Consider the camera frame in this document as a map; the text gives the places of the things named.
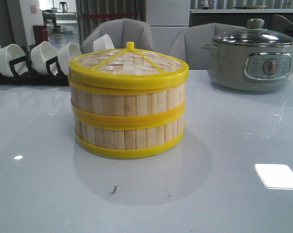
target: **glass lid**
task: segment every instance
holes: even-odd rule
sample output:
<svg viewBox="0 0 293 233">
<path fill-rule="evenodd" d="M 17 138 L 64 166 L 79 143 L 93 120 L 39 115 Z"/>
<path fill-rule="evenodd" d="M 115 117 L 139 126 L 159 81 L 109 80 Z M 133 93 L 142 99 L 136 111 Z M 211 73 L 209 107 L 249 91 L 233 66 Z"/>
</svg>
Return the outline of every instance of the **glass lid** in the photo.
<svg viewBox="0 0 293 233">
<path fill-rule="evenodd" d="M 263 19 L 252 18 L 248 20 L 247 28 L 216 35 L 213 41 L 251 46 L 293 46 L 292 37 L 262 28 L 263 25 Z"/>
</svg>

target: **floor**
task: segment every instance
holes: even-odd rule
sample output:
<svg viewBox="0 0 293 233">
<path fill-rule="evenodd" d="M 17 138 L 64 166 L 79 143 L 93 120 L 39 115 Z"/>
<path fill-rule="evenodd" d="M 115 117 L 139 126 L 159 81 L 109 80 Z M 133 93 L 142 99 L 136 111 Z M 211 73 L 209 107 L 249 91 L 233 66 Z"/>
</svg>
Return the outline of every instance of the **floor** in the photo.
<svg viewBox="0 0 293 233">
<path fill-rule="evenodd" d="M 62 26 L 64 33 L 54 33 L 52 32 L 52 25 L 48 26 L 49 43 L 51 43 L 57 51 L 69 42 L 74 42 L 79 46 L 79 33 L 77 26 L 75 26 L 75 24 L 62 24 L 60 26 Z"/>
</svg>

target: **white cup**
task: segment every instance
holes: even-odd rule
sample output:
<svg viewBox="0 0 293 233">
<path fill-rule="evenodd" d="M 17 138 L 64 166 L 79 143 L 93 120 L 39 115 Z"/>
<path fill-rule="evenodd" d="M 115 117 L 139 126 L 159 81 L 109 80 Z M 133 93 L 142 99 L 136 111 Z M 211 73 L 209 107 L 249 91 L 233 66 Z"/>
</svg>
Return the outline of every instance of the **white cup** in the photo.
<svg viewBox="0 0 293 233">
<path fill-rule="evenodd" d="M 58 61 L 59 65 L 61 67 L 62 72 L 68 76 L 69 75 L 69 61 L 81 55 L 82 53 L 80 52 L 80 49 L 78 46 L 70 42 L 67 45 L 63 46 L 61 49 L 58 51 Z"/>
<path fill-rule="evenodd" d="M 93 41 L 93 51 L 114 49 L 114 44 L 108 34 Z"/>
<path fill-rule="evenodd" d="M 31 60 L 34 69 L 42 75 L 48 75 L 46 61 L 57 56 L 55 48 L 47 41 L 43 41 L 31 51 Z M 50 71 L 56 75 L 58 73 L 56 63 L 50 65 Z"/>
<path fill-rule="evenodd" d="M 10 44 L 2 49 L 0 49 L 0 73 L 5 77 L 13 77 L 11 72 L 9 62 L 16 58 L 24 56 L 25 53 L 19 45 Z M 25 62 L 20 62 L 15 64 L 16 72 L 21 75 L 24 72 L 28 71 Z"/>
</svg>

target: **dish rack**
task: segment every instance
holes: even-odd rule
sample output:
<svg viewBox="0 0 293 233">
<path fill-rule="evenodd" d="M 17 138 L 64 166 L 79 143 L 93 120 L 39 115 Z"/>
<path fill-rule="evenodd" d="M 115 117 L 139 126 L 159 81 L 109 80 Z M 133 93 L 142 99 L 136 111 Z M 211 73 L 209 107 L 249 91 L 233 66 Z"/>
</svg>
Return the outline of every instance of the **dish rack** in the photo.
<svg viewBox="0 0 293 233">
<path fill-rule="evenodd" d="M 15 69 L 15 65 L 21 62 L 25 62 L 28 71 L 23 74 L 18 74 Z M 50 65 L 56 63 L 57 74 L 53 74 L 50 69 Z M 48 75 L 41 75 L 32 68 L 32 61 L 27 55 L 13 59 L 9 62 L 9 66 L 13 77 L 6 77 L 0 73 L 0 85 L 49 85 L 49 86 L 68 86 L 68 77 L 62 72 L 58 63 L 58 57 L 55 56 L 46 61 L 46 68 Z"/>
</svg>

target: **plate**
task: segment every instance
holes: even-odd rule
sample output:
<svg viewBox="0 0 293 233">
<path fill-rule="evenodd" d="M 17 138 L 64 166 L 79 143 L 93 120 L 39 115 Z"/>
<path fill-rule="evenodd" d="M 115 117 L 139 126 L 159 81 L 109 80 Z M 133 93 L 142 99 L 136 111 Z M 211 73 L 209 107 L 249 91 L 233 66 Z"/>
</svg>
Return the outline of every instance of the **plate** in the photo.
<svg viewBox="0 0 293 233">
<path fill-rule="evenodd" d="M 263 9 L 265 5 L 245 5 L 245 9 Z"/>
</svg>

